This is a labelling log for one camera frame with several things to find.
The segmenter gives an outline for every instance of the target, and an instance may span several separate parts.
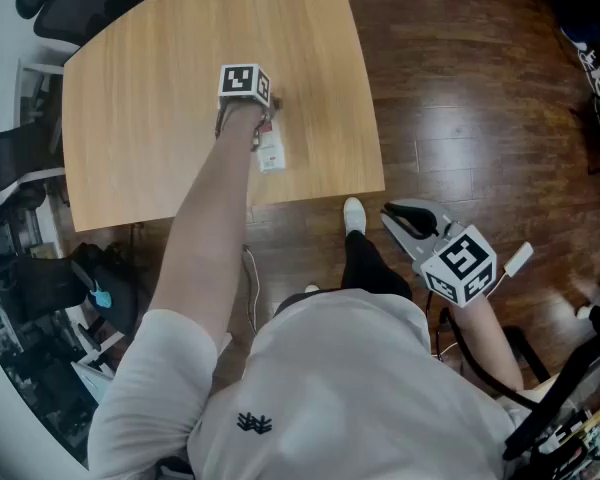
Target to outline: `person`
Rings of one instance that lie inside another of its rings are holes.
[[[424,313],[344,207],[342,289],[295,296],[209,397],[240,276],[257,104],[234,103],[173,222],[149,311],[93,417],[91,476],[135,479],[172,456],[201,479],[503,478],[515,425],[431,356]],[[476,360],[522,389],[484,297],[455,308]]]

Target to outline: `light wood tabletop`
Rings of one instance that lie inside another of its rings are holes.
[[[260,64],[283,102],[287,167],[253,158],[250,204],[384,190],[348,0],[146,0],[65,66],[77,231],[176,214],[215,140],[220,68],[238,63]]]

